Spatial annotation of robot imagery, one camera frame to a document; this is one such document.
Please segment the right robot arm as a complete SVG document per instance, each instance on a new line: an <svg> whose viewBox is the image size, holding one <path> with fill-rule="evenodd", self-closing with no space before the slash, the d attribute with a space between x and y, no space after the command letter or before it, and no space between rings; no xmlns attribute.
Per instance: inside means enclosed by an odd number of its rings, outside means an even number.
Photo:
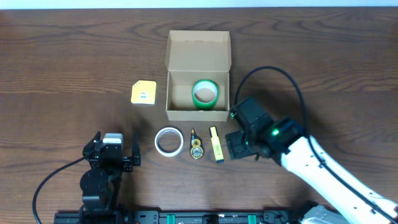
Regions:
<svg viewBox="0 0 398 224"><path fill-rule="evenodd" d="M397 223L397 204L337 163L295 120L274 120L253 98L230 113L241 128L225 136L232 160L273 159L315 189L349 223Z"/></svg>

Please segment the green tape roll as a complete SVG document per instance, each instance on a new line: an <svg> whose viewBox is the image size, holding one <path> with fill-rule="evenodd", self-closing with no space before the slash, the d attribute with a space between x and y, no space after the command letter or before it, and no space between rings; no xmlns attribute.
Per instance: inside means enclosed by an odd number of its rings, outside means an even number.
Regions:
<svg viewBox="0 0 398 224"><path fill-rule="evenodd" d="M199 80L192 88L193 104L199 110L212 109L219 97L218 85L211 80Z"/></svg>

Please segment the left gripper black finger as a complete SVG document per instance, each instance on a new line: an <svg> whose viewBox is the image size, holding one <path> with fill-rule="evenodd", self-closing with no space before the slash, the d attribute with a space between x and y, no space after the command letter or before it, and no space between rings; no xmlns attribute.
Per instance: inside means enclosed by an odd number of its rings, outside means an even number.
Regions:
<svg viewBox="0 0 398 224"><path fill-rule="evenodd" d="M89 141L89 143L88 143L88 149L93 149L94 146L95 146L95 144L96 144L96 141L99 141L99 140L100 140L100 137L101 137L101 132L98 131L98 132L95 134L95 136L93 137L93 139Z"/></svg>
<svg viewBox="0 0 398 224"><path fill-rule="evenodd" d="M132 164L133 166L140 166L141 165L141 152L139 148L139 143L137 139L137 134L133 134L133 142L132 142Z"/></svg>

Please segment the brown cardboard box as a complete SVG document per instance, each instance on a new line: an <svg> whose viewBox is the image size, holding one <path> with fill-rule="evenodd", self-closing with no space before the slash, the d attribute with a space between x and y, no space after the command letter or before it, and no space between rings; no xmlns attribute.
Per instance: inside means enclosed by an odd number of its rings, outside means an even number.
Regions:
<svg viewBox="0 0 398 224"><path fill-rule="evenodd" d="M168 120L223 122L228 119L231 68L228 31L171 30L165 64ZM211 80L218 85L218 101L210 110L199 110L193 104L192 88L199 80Z"/></svg>

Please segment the white tape roll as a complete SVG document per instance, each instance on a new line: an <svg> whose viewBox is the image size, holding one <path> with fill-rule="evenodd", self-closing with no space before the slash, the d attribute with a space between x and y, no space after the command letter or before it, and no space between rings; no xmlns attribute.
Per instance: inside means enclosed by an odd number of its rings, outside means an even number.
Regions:
<svg viewBox="0 0 398 224"><path fill-rule="evenodd" d="M184 136L176 127L168 126L160 129L154 138L157 152L164 157L176 157L183 151Z"/></svg>

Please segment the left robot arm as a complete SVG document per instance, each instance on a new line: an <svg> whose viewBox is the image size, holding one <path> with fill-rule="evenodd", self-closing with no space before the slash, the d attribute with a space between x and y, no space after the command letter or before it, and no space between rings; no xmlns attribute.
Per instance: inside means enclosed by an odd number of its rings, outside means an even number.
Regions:
<svg viewBox="0 0 398 224"><path fill-rule="evenodd" d="M80 179L83 205L78 223L133 223L132 212L118 204L122 175L140 166L141 153L137 136L133 135L131 155L123 155L123 135L97 132L83 148L83 158L91 169Z"/></svg>

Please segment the yellow sticky note pad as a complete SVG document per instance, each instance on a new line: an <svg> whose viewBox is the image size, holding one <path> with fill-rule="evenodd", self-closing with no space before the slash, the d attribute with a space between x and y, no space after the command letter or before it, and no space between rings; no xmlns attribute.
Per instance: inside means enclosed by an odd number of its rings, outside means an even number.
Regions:
<svg viewBox="0 0 398 224"><path fill-rule="evenodd" d="M154 105L157 83L150 80L138 80L133 84L131 91L131 103Z"/></svg>

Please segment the yellow highlighter pen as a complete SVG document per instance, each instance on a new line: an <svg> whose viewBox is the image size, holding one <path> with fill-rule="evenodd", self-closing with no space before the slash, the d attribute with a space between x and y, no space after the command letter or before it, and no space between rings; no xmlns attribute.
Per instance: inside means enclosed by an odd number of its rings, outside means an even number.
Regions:
<svg viewBox="0 0 398 224"><path fill-rule="evenodd" d="M224 156L223 156L223 151L221 148L221 143L220 143L220 139L217 133L217 129L216 126L212 126L209 128L210 131L210 138L211 138L211 144L213 147L213 152L214 152L214 156L215 156L215 160L218 164L223 163L224 162Z"/></svg>

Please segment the yellow correction tape dispenser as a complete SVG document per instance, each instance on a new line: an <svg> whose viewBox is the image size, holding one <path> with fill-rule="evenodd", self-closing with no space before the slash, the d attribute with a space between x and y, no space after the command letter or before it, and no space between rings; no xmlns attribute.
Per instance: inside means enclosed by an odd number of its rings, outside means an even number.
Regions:
<svg viewBox="0 0 398 224"><path fill-rule="evenodd" d="M201 159L204 155L204 148L201 138L196 134L195 130L191 131L191 148L190 155L193 159Z"/></svg>

